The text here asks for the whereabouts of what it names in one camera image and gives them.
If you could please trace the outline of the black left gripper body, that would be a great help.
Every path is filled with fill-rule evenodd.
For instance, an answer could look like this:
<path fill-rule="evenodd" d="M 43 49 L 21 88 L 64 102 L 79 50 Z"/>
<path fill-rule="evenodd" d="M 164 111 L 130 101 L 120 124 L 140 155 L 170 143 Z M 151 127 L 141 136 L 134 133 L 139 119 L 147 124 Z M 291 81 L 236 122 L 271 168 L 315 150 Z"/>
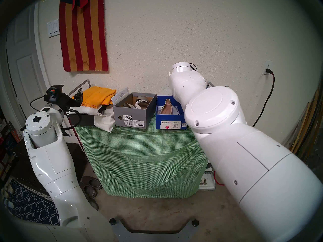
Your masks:
<path fill-rule="evenodd" d="M 71 107 L 80 107 L 83 102 L 77 101 L 77 98 L 73 99 L 65 93 L 59 93 L 55 97 L 54 95 L 46 94 L 44 95 L 44 100 L 49 104 L 59 106 L 63 111 L 67 111 Z"/>

